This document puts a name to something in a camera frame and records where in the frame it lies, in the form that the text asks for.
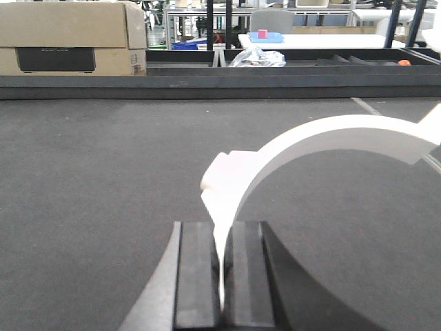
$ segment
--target orange object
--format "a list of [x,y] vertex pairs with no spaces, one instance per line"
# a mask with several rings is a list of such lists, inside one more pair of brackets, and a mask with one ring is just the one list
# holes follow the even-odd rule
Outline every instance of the orange object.
[[399,66],[410,66],[411,62],[409,60],[399,60],[398,65]]

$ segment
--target cardboard box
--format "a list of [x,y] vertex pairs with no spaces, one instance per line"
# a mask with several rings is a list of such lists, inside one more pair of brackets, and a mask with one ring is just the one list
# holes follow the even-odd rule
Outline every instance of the cardboard box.
[[374,34],[375,26],[294,26],[293,34]]
[[0,3],[0,74],[143,74],[146,47],[131,2]]
[[[23,76],[23,75],[37,75],[37,76],[131,76],[131,75],[145,75],[145,50],[129,50],[127,48],[91,48],[93,51],[93,66],[89,70],[90,61],[87,61],[87,68],[84,66],[78,70],[37,70],[32,68],[21,69],[19,61],[19,51],[13,47],[0,48],[0,74],[7,76]],[[54,48],[50,52],[65,52],[63,48]]]

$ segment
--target gray carpet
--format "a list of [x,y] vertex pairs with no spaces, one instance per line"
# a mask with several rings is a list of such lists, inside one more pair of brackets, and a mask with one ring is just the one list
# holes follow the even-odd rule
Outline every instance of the gray carpet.
[[[435,103],[372,106],[417,121]],[[209,221],[198,185],[217,153],[338,114],[366,111],[350,99],[0,101],[0,330],[117,329],[172,222]],[[271,175],[240,218],[271,221],[317,279],[377,322],[439,330],[440,193],[423,162],[325,152]]]

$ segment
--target white table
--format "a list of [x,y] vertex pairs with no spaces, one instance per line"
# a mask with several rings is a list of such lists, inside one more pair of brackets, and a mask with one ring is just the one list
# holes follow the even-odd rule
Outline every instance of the white table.
[[[391,16],[392,10],[390,9],[354,9],[351,10],[347,19],[348,26],[357,26],[360,22],[362,26],[364,22],[377,23],[382,19],[388,19]],[[415,10],[404,9],[400,10],[400,16],[398,22],[406,23],[413,18]]]
[[[251,45],[266,50],[297,48],[383,48],[384,36],[379,34],[284,34],[282,43],[252,43],[248,34],[240,34],[242,47]],[[393,48],[403,48],[404,43],[393,41]]]

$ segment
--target white plastic object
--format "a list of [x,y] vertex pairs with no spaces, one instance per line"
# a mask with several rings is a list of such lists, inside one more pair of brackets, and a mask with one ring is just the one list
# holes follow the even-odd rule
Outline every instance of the white plastic object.
[[441,5],[436,8],[435,17],[433,19],[433,29],[421,31],[427,45],[435,52],[441,53]]
[[286,131],[257,152],[218,154],[202,178],[201,197],[214,222],[222,307],[229,229],[242,204],[266,176],[287,162],[325,150],[365,150],[414,164],[441,144],[440,123],[441,104],[419,123],[373,115],[328,117]]

